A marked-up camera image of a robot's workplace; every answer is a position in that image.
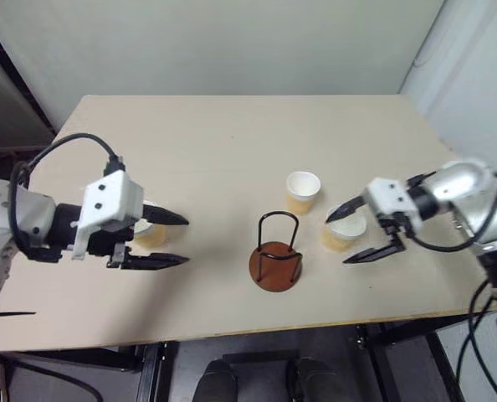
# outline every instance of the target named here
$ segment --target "white wall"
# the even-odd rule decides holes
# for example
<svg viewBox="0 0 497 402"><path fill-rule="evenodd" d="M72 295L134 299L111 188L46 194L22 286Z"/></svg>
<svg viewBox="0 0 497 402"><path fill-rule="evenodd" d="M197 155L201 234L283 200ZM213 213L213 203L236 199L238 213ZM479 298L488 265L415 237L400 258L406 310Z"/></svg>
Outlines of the white wall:
<svg viewBox="0 0 497 402"><path fill-rule="evenodd" d="M0 66L0 147L43 147L52 138Z"/></svg>
<svg viewBox="0 0 497 402"><path fill-rule="evenodd" d="M59 127L87 94L395 94L442 0L0 0Z"/></svg>
<svg viewBox="0 0 497 402"><path fill-rule="evenodd" d="M402 92L458 154L497 168L497 0L448 0L414 64ZM439 332L453 366L467 333L465 325ZM495 317L478 343L497 381ZM468 402L497 402L471 348L461 388Z"/></svg>

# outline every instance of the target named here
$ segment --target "paper cup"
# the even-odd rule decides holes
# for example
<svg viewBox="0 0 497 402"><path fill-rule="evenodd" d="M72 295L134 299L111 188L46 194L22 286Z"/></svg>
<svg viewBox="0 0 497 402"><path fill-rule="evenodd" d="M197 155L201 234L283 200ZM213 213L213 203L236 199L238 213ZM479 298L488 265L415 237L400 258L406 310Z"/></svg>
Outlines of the paper cup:
<svg viewBox="0 0 497 402"><path fill-rule="evenodd" d="M326 216L332 214L340 205L328 210ZM344 251L366 233L366 217L358 212L344 219L335 220L323 228L321 239L323 244L333 251Z"/></svg>
<svg viewBox="0 0 497 402"><path fill-rule="evenodd" d="M157 207L156 203L145 201L146 205ZM139 219L135 223L133 240L147 249L159 247L167 239L167 228L163 224L151 224L146 219Z"/></svg>
<svg viewBox="0 0 497 402"><path fill-rule="evenodd" d="M290 212L296 215L306 214L321 190L321 181L310 172L293 172L285 181L288 190L286 203Z"/></svg>

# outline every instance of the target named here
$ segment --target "robotic arm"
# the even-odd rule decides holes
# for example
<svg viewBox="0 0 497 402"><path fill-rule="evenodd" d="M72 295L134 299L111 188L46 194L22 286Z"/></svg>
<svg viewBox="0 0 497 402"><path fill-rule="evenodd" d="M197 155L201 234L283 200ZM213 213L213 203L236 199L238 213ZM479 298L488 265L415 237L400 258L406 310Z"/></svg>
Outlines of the robotic arm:
<svg viewBox="0 0 497 402"><path fill-rule="evenodd" d="M357 264L379 260L404 251L401 230L419 245L438 252L470 248L485 268L497 300L497 173L477 161L451 162L437 172L407 180L375 178L362 195L342 204L327 223L353 214L367 204L390 238L381 249L367 249L344 262ZM455 228L465 241L461 245L430 245L420 240L423 222L437 214L453 213Z"/></svg>
<svg viewBox="0 0 497 402"><path fill-rule="evenodd" d="M110 153L104 177L86 187L83 205L56 205L51 197L28 191L29 174L40 159L77 138L93 139ZM64 250L71 252L75 260L83 260L86 253L108 255L107 267L127 270L160 270L188 261L174 254L131 254L126 242L133 240L137 220L189 224L181 215L144 205L143 193L143 188L130 179L121 158L90 134L67 136L33 161L19 162L10 182L0 180L0 291L19 250L30 260L49 263L58 262Z"/></svg>

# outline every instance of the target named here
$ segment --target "wooden table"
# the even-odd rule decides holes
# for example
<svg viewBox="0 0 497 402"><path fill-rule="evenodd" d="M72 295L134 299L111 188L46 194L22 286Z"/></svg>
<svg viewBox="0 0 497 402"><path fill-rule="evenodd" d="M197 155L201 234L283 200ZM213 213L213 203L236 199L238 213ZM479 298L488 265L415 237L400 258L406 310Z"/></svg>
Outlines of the wooden table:
<svg viewBox="0 0 497 402"><path fill-rule="evenodd" d="M329 207L359 194L374 177L405 179L455 156L409 101L393 96L86 96L59 137L87 131L124 157L145 197L183 214L161 251L191 261L164 271L118 271L87 256L57 265L17 256L0 296L0 350L87 348L462 312L484 278L471 253L408 250L365 265L349 255L386 238L369 217L368 234L345 253L320 232ZM71 142L43 161L31 189L81 204L106 156ZM249 274L262 214L284 208L285 178L309 170L322 193L300 218L299 282L261 290ZM287 241L291 223L266 222L264 241ZM422 238L455 244L448 217Z"/></svg>

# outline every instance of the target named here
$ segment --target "dark floor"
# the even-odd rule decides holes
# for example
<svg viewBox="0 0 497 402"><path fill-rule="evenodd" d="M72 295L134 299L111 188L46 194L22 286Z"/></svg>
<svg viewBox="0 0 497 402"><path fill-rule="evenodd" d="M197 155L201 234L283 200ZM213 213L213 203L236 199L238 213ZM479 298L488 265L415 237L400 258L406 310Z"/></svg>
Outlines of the dark floor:
<svg viewBox="0 0 497 402"><path fill-rule="evenodd" d="M353 326L312 328L283 332L186 341L180 344L172 377L171 402L191 402L197 381L209 361L224 353L261 352L298 348L302 356L328 363L355 401L381 401L366 351L356 346ZM400 343L387 350L403 402L447 402L442 380L426 342ZM101 368L42 363L93 384L105 402L136 399L140 375ZM239 382L239 402L287 401L284 362L243 363L233 366ZM89 401L80 389L39 374L17 370L9 387L12 402Z"/></svg>

